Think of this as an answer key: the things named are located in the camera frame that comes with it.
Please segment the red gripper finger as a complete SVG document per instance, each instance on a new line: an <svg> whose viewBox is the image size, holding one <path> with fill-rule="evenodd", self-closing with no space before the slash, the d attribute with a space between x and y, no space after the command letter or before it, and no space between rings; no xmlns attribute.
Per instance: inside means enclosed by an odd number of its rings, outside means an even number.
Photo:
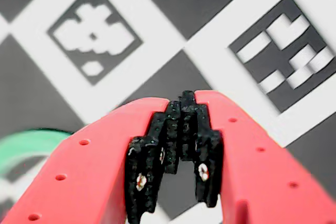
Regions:
<svg viewBox="0 0 336 224"><path fill-rule="evenodd" d="M124 223L124 159L169 101L123 105L62 141L3 223Z"/></svg>
<svg viewBox="0 0 336 224"><path fill-rule="evenodd" d="M181 159L196 198L221 202L224 223L335 223L319 182L242 108L213 90L184 91Z"/></svg>

